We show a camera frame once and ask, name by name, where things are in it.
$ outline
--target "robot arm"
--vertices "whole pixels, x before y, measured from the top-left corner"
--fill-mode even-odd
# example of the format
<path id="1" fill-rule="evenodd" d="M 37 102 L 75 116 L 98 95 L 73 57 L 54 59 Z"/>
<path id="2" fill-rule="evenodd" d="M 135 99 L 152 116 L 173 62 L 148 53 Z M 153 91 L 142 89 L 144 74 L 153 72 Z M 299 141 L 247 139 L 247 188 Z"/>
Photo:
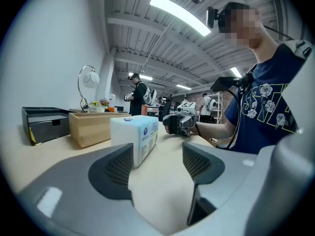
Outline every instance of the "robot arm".
<path id="1" fill-rule="evenodd" d="M 190 129 L 196 125 L 196 103 L 185 102 L 177 107 L 173 115 L 163 118 L 163 125 L 168 126 L 170 134 L 190 136 Z"/>

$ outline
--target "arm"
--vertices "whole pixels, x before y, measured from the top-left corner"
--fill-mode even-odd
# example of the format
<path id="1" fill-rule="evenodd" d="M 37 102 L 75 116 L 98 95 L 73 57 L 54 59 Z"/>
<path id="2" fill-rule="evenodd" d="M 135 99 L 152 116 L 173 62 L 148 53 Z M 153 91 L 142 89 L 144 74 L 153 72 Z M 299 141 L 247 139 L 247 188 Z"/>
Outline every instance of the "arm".
<path id="1" fill-rule="evenodd" d="M 224 114 L 227 119 L 225 124 L 197 123 L 200 135 L 204 139 L 224 139 L 234 134 L 238 120 L 237 101 L 235 98 L 232 99 Z M 196 127 L 191 129 L 191 131 L 198 134 Z"/>
<path id="2" fill-rule="evenodd" d="M 139 86 L 135 90 L 133 97 L 129 97 L 128 100 L 141 99 L 146 94 L 146 91 L 147 91 L 147 87 L 143 83 L 141 83 L 141 84 L 139 84 Z"/>
<path id="3" fill-rule="evenodd" d="M 225 124 L 211 124 L 197 122 L 196 124 L 199 128 L 200 135 L 202 138 L 208 140 L 210 138 L 224 139 L 231 137 L 236 129 L 232 123 L 226 120 Z M 191 131 L 198 134 L 196 127 L 192 128 Z"/>
<path id="4" fill-rule="evenodd" d="M 201 106 L 199 108 L 199 111 L 202 110 L 203 106 L 205 105 L 205 98 L 202 98 Z"/>

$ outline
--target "wooden box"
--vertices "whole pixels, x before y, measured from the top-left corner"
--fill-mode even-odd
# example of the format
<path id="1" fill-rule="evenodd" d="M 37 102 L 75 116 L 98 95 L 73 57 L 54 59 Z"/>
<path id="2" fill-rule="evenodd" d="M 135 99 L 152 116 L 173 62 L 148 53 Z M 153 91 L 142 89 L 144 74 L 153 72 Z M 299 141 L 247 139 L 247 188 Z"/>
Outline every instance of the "wooden box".
<path id="1" fill-rule="evenodd" d="M 110 118 L 129 117 L 126 113 L 71 113 L 70 134 L 81 148 L 110 139 Z"/>

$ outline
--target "dark hair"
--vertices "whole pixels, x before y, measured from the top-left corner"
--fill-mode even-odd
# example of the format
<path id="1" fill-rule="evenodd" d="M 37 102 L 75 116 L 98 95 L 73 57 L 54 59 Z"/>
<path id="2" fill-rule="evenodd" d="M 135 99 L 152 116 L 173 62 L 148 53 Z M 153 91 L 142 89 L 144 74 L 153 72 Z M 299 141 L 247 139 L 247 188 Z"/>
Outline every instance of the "dark hair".
<path id="1" fill-rule="evenodd" d="M 138 73 L 134 73 L 131 77 L 131 80 L 134 78 L 138 78 L 140 80 L 140 75 Z"/>
<path id="2" fill-rule="evenodd" d="M 239 2 L 228 2 L 221 11 L 218 19 L 219 32 L 231 33 L 231 13 L 235 10 L 252 9 L 249 5 Z"/>

